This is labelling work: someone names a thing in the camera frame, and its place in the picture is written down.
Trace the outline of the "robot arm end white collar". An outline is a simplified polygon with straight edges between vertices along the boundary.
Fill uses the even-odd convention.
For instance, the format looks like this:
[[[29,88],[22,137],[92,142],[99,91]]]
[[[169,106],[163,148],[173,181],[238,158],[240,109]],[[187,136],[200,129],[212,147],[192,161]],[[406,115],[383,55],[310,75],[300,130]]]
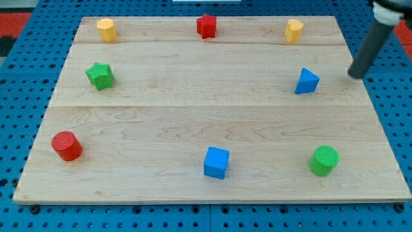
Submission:
[[[375,19],[386,26],[411,23],[411,0],[372,0]]]

